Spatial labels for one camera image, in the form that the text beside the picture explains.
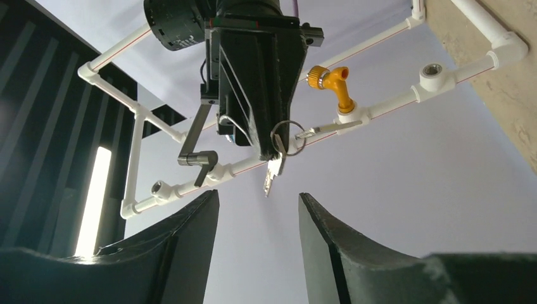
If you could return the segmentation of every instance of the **pvc pipe frame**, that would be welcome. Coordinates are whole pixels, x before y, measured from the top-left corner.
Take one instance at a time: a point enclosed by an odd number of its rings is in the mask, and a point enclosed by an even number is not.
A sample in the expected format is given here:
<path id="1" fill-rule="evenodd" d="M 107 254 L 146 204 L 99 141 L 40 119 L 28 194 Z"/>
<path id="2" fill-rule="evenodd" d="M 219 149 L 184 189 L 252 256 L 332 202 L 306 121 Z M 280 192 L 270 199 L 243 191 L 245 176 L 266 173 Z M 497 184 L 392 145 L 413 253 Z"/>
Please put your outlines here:
<path id="1" fill-rule="evenodd" d="M 489 51 L 486 56 L 481 59 L 470 63 L 466 66 L 458 68 L 455 71 L 448 71 L 443 68 L 442 72 L 437 75 L 427 76 L 424 75 L 424 70 L 420 73 L 420 82 L 413 85 L 410 90 L 397 95 L 391 99 L 383 101 L 382 103 L 375 104 L 367 108 L 358 108 L 352 113 L 353 120 L 362 120 L 362 125 L 368 124 L 371 120 L 379 118 L 387 113 L 395 111 L 406 105 L 410 105 L 414 102 L 420 103 L 429 98 L 440 95 L 446 91 L 449 91 L 455 87 L 456 84 L 471 79 L 481 73 L 488 70 L 496 70 L 504 65 L 514 63 L 523 59 L 528 53 L 528 46 L 514 33 L 508 32 L 503 26 L 501 26 L 483 7 L 481 7 L 475 0 L 451 0 L 461 12 L 477 27 L 477 29 L 483 33 L 483 35 L 491 42 L 492 50 Z M 426 8 L 424 6 L 424 0 L 413 0 L 412 15 L 408 17 L 404 22 L 396 25 L 395 27 L 386 30 L 363 43 L 352 47 L 351 49 L 342 52 L 341 54 L 323 62 L 321 65 L 324 67 L 332 67 L 362 51 L 365 51 L 372 46 L 380 44 L 381 42 L 394 37 L 408 29 L 412 29 L 421 23 L 424 23 L 426 19 Z M 131 151 L 129 156 L 129 168 L 127 172 L 127 183 L 125 187 L 125 197 L 122 201 L 121 216 L 124 219 L 128 219 L 136 214 L 157 205 L 165 205 L 172 201 L 175 201 L 191 192 L 194 192 L 200 188 L 194 187 L 194 181 L 187 182 L 186 184 L 179 184 L 175 186 L 169 186 L 166 183 L 159 181 L 162 185 L 161 189 L 167 189 L 166 191 L 160 191 L 159 193 L 152 193 L 152 196 L 144 199 L 140 202 L 134 199 L 134 193 L 136 190 L 136 182 L 139 167 L 140 147 L 141 147 L 141 133 L 143 121 L 147 120 L 157 126 L 159 129 L 166 132 L 174 140 L 182 143 L 186 138 L 186 133 L 181 133 L 165 122 L 162 122 L 158 117 L 154 116 L 148 109 L 133 101 L 123 92 L 119 91 L 111 84 L 104 81 L 98 72 L 105 65 L 109 64 L 119 54 L 123 53 L 128 48 L 131 48 L 139 41 L 147 37 L 151 33 L 149 25 L 145 24 L 135 32 L 127 36 L 118 44 L 113 46 L 108 51 L 104 52 L 101 56 L 98 56 L 95 60 L 86 63 L 79 68 L 79 76 L 88 81 L 88 83 L 97 86 L 104 92 L 108 93 L 111 97 L 117 99 L 119 102 L 127 106 L 135 114 L 135 126 L 134 135 L 132 138 Z M 307 78 L 307 71 L 303 71 L 299 77 L 300 80 Z M 216 122 L 206 123 L 204 130 L 215 125 Z M 334 135 L 341 135 L 345 132 L 333 132 L 330 134 L 323 134 L 313 136 L 307 139 L 306 146 L 318 143 Z M 296 151 L 296 147 L 302 145 L 302 142 L 297 142 L 295 139 L 289 141 L 289 153 Z M 213 171 L 211 171 L 208 177 L 205 179 L 203 187 L 212 187 L 222 182 L 228 181 L 235 176 L 245 173 L 254 168 L 260 167 L 264 164 L 264 161 L 258 160 L 256 157 L 247 158 L 234 164 L 227 164 L 222 166 L 218 164 Z"/>

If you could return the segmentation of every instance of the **black curved panel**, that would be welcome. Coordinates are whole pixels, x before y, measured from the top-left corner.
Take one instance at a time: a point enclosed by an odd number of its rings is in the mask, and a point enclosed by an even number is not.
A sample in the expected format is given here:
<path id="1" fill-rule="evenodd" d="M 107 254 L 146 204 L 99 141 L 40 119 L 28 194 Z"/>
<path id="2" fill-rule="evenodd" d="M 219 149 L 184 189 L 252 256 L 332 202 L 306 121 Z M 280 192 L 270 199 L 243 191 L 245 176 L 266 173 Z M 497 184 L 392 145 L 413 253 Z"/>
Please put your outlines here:
<path id="1" fill-rule="evenodd" d="M 92 258 L 0 251 L 0 303 L 202 304 L 218 222 L 207 191 Z"/>
<path id="2" fill-rule="evenodd" d="M 389 249 L 300 194 L 310 304 L 537 303 L 537 255 L 414 258 Z"/>

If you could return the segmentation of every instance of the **brass pipe fitting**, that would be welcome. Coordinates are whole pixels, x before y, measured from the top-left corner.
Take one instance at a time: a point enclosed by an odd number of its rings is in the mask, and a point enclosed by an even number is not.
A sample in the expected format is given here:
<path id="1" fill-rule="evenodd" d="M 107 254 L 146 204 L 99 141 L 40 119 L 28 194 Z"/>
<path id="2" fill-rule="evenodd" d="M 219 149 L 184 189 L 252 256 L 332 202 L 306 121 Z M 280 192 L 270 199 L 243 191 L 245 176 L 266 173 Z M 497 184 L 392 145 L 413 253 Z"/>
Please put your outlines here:
<path id="1" fill-rule="evenodd" d="M 346 79 L 349 76 L 349 68 L 342 66 L 330 72 L 322 66 L 314 66 L 308 73 L 308 84 L 314 89 L 330 89 L 338 97 L 339 111 L 343 114 L 354 110 L 355 103 L 349 97 Z"/>

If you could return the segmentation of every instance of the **black metal bracket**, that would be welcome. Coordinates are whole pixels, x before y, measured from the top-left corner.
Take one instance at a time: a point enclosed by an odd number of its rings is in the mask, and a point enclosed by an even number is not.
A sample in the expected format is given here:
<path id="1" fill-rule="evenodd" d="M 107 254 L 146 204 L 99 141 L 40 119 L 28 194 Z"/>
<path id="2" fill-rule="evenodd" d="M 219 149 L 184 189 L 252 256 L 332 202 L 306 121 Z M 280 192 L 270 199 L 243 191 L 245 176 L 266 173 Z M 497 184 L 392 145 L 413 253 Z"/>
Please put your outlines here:
<path id="1" fill-rule="evenodd" d="M 273 159 L 270 131 L 290 119 L 308 46 L 323 39 L 321 28 L 300 26 L 295 17 L 227 14 L 206 22 L 208 85 L 202 96 L 218 94 L 218 133 L 234 135 L 238 146 L 253 145 L 261 160 Z M 277 133 L 288 149 L 289 126 Z"/>

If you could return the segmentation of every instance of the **metal key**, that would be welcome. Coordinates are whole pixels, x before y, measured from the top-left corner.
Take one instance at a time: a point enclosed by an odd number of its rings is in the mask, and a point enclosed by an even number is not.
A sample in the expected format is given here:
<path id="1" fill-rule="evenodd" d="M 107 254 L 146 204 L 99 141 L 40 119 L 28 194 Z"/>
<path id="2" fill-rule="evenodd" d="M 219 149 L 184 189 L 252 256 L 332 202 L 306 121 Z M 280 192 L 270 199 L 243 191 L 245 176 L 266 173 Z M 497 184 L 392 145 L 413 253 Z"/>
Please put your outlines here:
<path id="1" fill-rule="evenodd" d="M 331 123 L 329 125 L 321 125 L 320 127 L 315 127 L 315 128 L 311 128 L 311 129 L 308 129 L 304 132 L 300 132 L 298 134 L 296 134 L 294 136 L 294 138 L 296 139 L 306 139 L 306 138 L 309 138 L 309 137 L 312 137 L 312 136 L 315 136 L 315 135 L 318 135 L 318 134 L 324 134 L 324 133 L 328 133 L 328 132 L 334 132 L 334 131 L 339 131 L 339 130 L 343 130 L 343 129 L 347 129 L 347 128 L 352 128 L 352 127 L 356 127 L 357 125 L 361 125 L 362 124 L 362 121 L 361 120 L 357 120 L 357 121 L 354 121 L 354 122 L 347 122 L 347 123 Z"/>
<path id="2" fill-rule="evenodd" d="M 272 181 L 274 180 L 274 177 L 279 176 L 283 173 L 284 164 L 287 158 L 284 143 L 282 142 L 280 135 L 275 134 L 274 140 L 276 142 L 278 157 L 268 161 L 268 170 L 264 185 L 265 197 L 269 196 L 270 188 L 272 187 Z"/>

